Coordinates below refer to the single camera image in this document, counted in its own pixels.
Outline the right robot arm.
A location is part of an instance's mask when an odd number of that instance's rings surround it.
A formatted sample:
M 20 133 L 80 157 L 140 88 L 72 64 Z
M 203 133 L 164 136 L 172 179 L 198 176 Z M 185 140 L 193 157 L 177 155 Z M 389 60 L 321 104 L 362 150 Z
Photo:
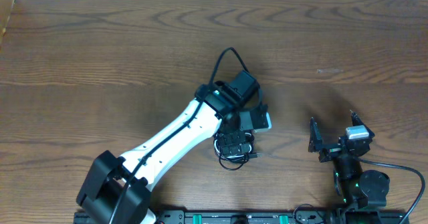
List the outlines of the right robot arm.
M 364 171 L 358 159 L 370 150 L 374 132 L 351 113 L 352 126 L 336 143 L 324 142 L 314 118 L 310 119 L 309 152 L 319 154 L 320 162 L 334 165 L 334 186 L 343 206 L 326 212 L 326 223 L 380 223 L 378 208 L 387 204 L 390 178 L 376 170 Z

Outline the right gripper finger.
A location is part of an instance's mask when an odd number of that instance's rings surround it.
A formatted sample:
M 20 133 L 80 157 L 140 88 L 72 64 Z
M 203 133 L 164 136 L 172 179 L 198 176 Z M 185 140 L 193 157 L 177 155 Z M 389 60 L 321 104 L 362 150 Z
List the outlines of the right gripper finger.
M 324 146 L 324 140 L 314 117 L 310 119 L 310 140 L 308 145 L 309 152 L 319 152 Z
M 374 132 L 364 124 L 364 122 L 360 119 L 360 117 L 358 116 L 358 114 L 356 112 L 351 112 L 350 116 L 351 116 L 351 120 L 352 120 L 352 126 L 364 125 L 370 134 L 370 136 L 367 138 L 374 138 L 375 137 Z

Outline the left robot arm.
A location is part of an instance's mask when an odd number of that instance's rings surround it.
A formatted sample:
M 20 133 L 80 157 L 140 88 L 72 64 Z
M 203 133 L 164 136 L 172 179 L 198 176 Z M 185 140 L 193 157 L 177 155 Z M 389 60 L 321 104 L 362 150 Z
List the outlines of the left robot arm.
M 213 138 L 220 159 L 247 158 L 253 134 L 241 115 L 258 92 L 259 83 L 245 70 L 229 83 L 203 84 L 185 110 L 145 143 L 120 156 L 109 150 L 97 156 L 77 204 L 95 223 L 155 223 L 152 190 L 192 148 Z

